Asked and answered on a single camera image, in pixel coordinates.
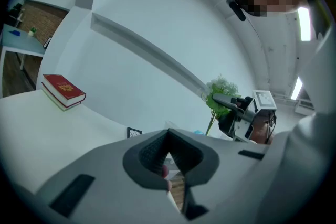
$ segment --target gold text on book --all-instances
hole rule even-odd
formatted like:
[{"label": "gold text on book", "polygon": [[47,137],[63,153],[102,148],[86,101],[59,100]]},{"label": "gold text on book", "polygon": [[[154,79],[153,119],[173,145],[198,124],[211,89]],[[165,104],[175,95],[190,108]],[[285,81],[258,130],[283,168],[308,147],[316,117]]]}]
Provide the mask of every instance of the gold text on book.
[{"label": "gold text on book", "polygon": [[69,85],[69,84],[67,84],[67,85],[60,85],[58,87],[61,88],[64,91],[68,91],[68,92],[71,92],[73,90],[73,87],[71,85]]}]

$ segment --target flower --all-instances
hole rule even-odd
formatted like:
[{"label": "flower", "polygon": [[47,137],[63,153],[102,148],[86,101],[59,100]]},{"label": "flower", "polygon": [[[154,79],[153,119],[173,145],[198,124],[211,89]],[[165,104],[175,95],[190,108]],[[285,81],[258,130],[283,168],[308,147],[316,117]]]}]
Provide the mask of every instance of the flower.
[{"label": "flower", "polygon": [[227,107],[213,100],[212,96],[215,93],[240,97],[240,95],[238,95],[238,86],[234,83],[228,82],[225,78],[222,77],[222,74],[220,74],[217,79],[213,79],[206,84],[205,92],[201,94],[203,101],[211,109],[211,119],[206,131],[206,135],[208,135],[209,130],[215,120],[219,119],[222,115],[225,115],[230,111],[230,109]]}]

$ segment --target black rubber pad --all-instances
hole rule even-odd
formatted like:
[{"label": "black rubber pad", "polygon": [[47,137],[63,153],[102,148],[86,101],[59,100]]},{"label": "black rubber pad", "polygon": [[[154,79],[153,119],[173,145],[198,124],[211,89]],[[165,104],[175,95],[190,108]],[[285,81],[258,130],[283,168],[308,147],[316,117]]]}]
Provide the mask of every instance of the black rubber pad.
[{"label": "black rubber pad", "polygon": [[169,129],[128,149],[123,157],[124,169],[144,188],[167,190],[167,181],[161,174],[168,152],[188,187],[206,184],[219,166],[218,154],[212,148]]},{"label": "black rubber pad", "polygon": [[247,151],[247,150],[239,151],[238,154],[246,156],[246,157],[250,157],[253,159],[259,159],[259,160],[262,160],[262,158],[264,157],[264,154],[262,153],[257,153],[257,152]]},{"label": "black rubber pad", "polygon": [[69,217],[93,181],[92,176],[79,175],[51,203],[50,207],[62,216]]}]

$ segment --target fluorescent light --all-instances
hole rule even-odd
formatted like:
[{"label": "fluorescent light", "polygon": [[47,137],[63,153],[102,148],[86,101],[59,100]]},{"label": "fluorescent light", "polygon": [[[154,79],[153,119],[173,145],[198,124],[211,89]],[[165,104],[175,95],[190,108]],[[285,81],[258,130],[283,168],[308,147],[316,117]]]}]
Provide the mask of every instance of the fluorescent light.
[{"label": "fluorescent light", "polygon": [[296,81],[295,88],[293,90],[292,97],[291,97],[292,100],[296,100],[296,98],[298,97],[301,91],[301,88],[302,88],[302,81],[300,80],[300,78],[298,78],[298,80]]},{"label": "fluorescent light", "polygon": [[301,27],[301,41],[310,41],[310,17],[309,10],[307,8],[299,8],[299,19]]}]

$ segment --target white desk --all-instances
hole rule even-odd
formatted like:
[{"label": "white desk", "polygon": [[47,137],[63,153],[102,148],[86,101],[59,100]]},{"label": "white desk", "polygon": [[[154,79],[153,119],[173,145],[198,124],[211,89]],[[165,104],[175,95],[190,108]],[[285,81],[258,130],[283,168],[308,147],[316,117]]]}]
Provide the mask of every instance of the white desk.
[{"label": "white desk", "polygon": [[83,104],[63,112],[42,90],[0,99],[1,160],[32,193],[84,153],[126,137],[125,126]]},{"label": "white desk", "polygon": [[[15,36],[9,32],[13,30],[19,31],[20,36]],[[4,24],[2,32],[2,52],[0,57],[0,98],[3,97],[2,76],[4,70],[5,55],[7,51],[24,54],[20,66],[22,70],[26,55],[43,57],[46,50],[43,48],[43,45],[40,42],[38,42],[38,40],[35,37],[29,36],[27,32],[19,30],[13,26]]]}]

